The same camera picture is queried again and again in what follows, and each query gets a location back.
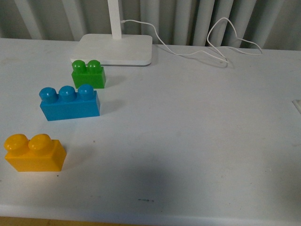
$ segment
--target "curtain fold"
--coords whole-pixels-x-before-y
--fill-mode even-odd
[[[121,0],[121,18],[152,23],[169,45],[206,46],[208,31],[229,18],[238,37],[262,48],[301,50],[301,0]],[[160,44],[153,28],[125,23],[124,34],[147,34]],[[80,40],[86,33],[111,33],[107,0],[0,1],[0,37]],[[215,46],[252,48],[220,22],[209,37]]]

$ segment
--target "white table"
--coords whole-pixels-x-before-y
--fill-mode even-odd
[[[301,52],[222,49],[232,62],[224,67],[204,54],[188,59],[154,45],[147,67],[105,67],[100,117],[48,122],[39,91],[73,85],[75,46],[0,40],[0,142],[46,133],[67,152],[61,172],[19,173],[2,147],[1,216],[301,224],[301,115],[292,103],[301,99]]]

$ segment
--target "lamp base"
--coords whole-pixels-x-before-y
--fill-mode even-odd
[[[111,34],[86,34],[79,41],[71,62],[98,60],[101,65],[136,65],[151,63],[152,37],[149,35],[127,35],[114,40]]]

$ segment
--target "stain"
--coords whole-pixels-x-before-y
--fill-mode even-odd
[[[0,61],[0,65],[4,66],[10,63],[17,63],[20,62],[21,60],[19,58],[15,57],[6,57],[5,59]]]
[[[138,199],[139,201],[145,201],[145,202],[154,202],[154,200],[149,200],[149,199]]]

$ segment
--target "yellow block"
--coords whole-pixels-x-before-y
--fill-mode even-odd
[[[28,140],[24,134],[14,134],[4,143],[5,159],[19,172],[61,171],[66,151],[59,140],[47,134],[35,135]]]

